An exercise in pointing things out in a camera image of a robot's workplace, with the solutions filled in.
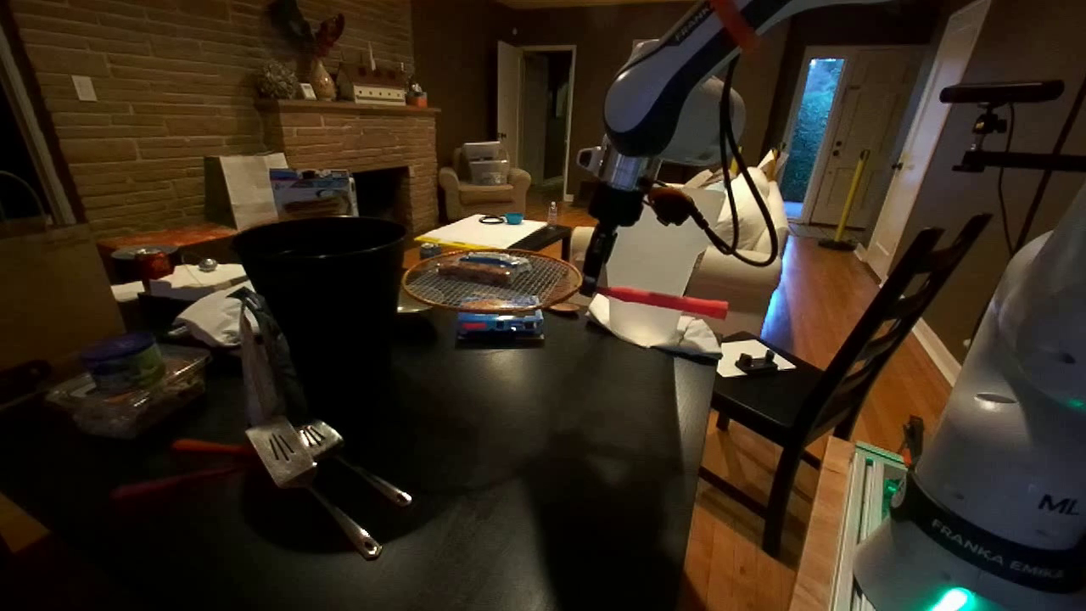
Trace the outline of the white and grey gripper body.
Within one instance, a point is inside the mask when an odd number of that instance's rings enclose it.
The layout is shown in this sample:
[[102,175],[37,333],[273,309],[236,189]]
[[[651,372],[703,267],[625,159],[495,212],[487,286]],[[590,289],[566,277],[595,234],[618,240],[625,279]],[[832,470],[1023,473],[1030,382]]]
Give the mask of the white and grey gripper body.
[[606,94],[600,142],[577,149],[577,167],[590,176],[590,217],[608,227],[635,223],[663,163],[719,167],[722,142],[744,126],[747,101],[719,75],[625,67]]

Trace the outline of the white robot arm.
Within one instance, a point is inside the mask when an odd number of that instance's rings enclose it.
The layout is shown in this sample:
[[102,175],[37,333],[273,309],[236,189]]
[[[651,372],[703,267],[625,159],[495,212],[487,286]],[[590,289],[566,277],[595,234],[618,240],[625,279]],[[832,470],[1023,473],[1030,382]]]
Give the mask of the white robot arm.
[[[816,8],[877,0],[695,0],[640,43],[606,94],[586,271],[644,212],[664,159],[716,155],[692,94],[759,32]],[[1086,201],[1006,267],[942,428],[856,550],[877,611],[1086,611]]]

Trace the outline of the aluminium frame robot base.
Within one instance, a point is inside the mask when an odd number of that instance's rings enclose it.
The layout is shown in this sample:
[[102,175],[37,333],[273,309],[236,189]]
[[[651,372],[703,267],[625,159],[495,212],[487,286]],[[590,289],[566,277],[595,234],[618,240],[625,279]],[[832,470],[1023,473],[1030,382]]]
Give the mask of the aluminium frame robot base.
[[903,480],[908,461],[901,456],[865,441],[856,445],[839,528],[832,611],[874,611],[865,596],[856,587],[856,555],[891,519],[891,506]]

